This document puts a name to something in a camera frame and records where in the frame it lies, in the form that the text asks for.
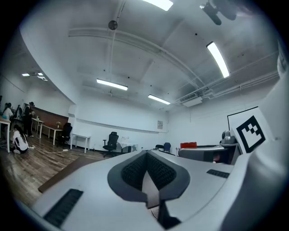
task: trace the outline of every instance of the fluorescent ceiling light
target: fluorescent ceiling light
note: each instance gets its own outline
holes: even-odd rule
[[[165,101],[165,100],[163,100],[163,99],[157,98],[156,96],[149,95],[148,97],[151,98],[151,99],[154,99],[154,100],[156,100],[156,101],[165,103],[165,104],[167,104],[167,105],[171,104],[171,103],[169,103],[168,101]]]
[[[218,50],[216,44],[214,42],[211,42],[207,45],[207,48],[209,49],[209,51],[211,52],[211,54],[215,58],[217,64],[219,65],[219,68],[221,69],[221,72],[222,72],[224,78],[228,77],[229,72],[228,72],[227,66],[226,66],[225,61],[224,61],[220,51]]]
[[[169,0],[143,0],[143,1],[153,4],[159,8],[162,8],[165,11],[168,11],[168,9],[170,9],[171,6],[173,5],[173,3]]]
[[[111,86],[111,87],[114,87],[114,88],[119,88],[121,90],[127,90],[127,87],[126,86],[123,86],[123,85],[119,85],[119,84],[115,84],[115,83],[110,83],[110,82],[107,82],[107,81],[103,81],[103,80],[100,80],[100,79],[97,79],[96,80],[98,83],[101,83],[101,84],[105,84],[105,85],[108,85],[108,86]]]

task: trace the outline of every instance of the brown wall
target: brown wall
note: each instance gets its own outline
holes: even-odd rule
[[[62,116],[62,115],[57,115],[42,109],[39,109],[37,107],[33,108],[33,111],[35,111],[35,115],[33,116],[33,118],[37,118],[37,116],[39,117],[39,120],[44,121],[45,125],[50,125],[53,127],[57,127],[56,122],[61,122],[61,125],[59,126],[61,129],[63,128],[63,125],[65,123],[68,122],[68,117]],[[32,129],[34,130],[35,128],[35,121],[33,121],[33,126]],[[42,133],[45,135],[48,135],[48,128],[43,127],[42,128]]]

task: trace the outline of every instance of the table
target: table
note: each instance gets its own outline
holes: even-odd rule
[[[127,152],[131,152],[131,147],[135,147],[136,150],[138,149],[138,144],[137,143],[131,143],[131,142],[126,142],[126,141],[121,141],[121,142],[118,142],[118,143],[121,146],[121,153],[122,153],[122,150],[125,147],[128,147]]]
[[[66,178],[68,175],[76,171],[77,169],[94,162],[97,162],[99,160],[86,158],[86,157],[79,157],[72,163],[70,163],[68,166],[66,166],[64,169],[62,169],[60,172],[58,172],[56,175],[54,175],[52,178],[50,178],[48,181],[46,181],[43,185],[41,185],[38,188],[38,191],[43,193],[47,189],[49,189],[51,186],[55,185],[57,182],[61,181],[62,179]]]
[[[32,118],[32,120],[36,121],[37,122],[37,132],[36,134],[38,133],[38,126],[39,126],[39,123],[43,123],[44,124],[44,121],[41,121],[41,120],[37,120],[35,118]]]
[[[10,146],[9,146],[9,141],[10,141],[10,138],[9,138],[9,134],[10,134],[10,123],[11,121],[10,120],[6,120],[4,118],[0,118],[0,129],[1,129],[1,124],[5,124],[7,125],[7,152],[9,153],[10,152]]]
[[[40,138],[40,139],[41,139],[41,133],[42,133],[42,127],[43,127],[43,126],[49,128],[48,138],[50,138],[50,129],[54,130],[54,134],[53,134],[53,145],[55,145],[55,134],[56,134],[56,131],[63,131],[63,130],[60,129],[60,128],[53,127],[53,126],[48,126],[48,125],[41,124],[41,127],[40,127],[40,135],[39,135],[39,138]]]
[[[71,133],[71,141],[70,141],[70,149],[72,149],[72,142],[73,142],[73,136],[75,136],[75,147],[77,147],[77,137],[85,138],[85,147],[84,147],[84,153],[86,153],[86,145],[87,145],[87,139],[89,139],[89,145],[90,145],[90,139],[91,135],[83,135],[83,134],[77,134],[77,133]]]

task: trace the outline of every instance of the red object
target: red object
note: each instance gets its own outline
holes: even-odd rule
[[[197,148],[197,142],[181,143],[181,148]]]

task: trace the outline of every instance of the white wall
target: white wall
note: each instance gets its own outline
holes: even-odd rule
[[[82,92],[80,102],[73,131],[92,135],[91,148],[104,150],[103,139],[108,140],[112,131],[117,132],[119,141],[122,137],[129,137],[127,141],[137,143],[139,150],[165,143],[168,123],[166,112],[95,92]],[[158,120],[163,121],[162,130],[157,128]],[[78,139],[77,144],[84,147],[84,139]]]
[[[176,153],[175,148],[179,148],[183,142],[219,144],[222,132],[228,130],[227,115],[258,106],[275,83],[276,80],[268,81],[256,88],[247,88],[169,113],[166,138],[172,145],[172,153]]]
[[[1,108],[3,111],[5,103],[10,102],[13,108],[22,106],[28,91],[27,83],[12,71],[2,71],[0,76],[0,95],[2,95]]]
[[[58,90],[49,86],[48,82],[38,80],[27,92],[25,103],[34,102],[37,108],[68,117],[68,109],[73,104]]]
[[[39,67],[63,94],[76,103],[79,99],[80,80],[71,71],[76,68],[73,57],[68,55],[66,59],[62,58],[63,47],[56,46],[56,41],[63,39],[59,37],[62,33],[52,31],[59,28],[67,29],[73,12],[65,8],[64,1],[53,3],[30,13],[20,25],[20,32]],[[51,23],[57,23],[57,27],[51,26]]]

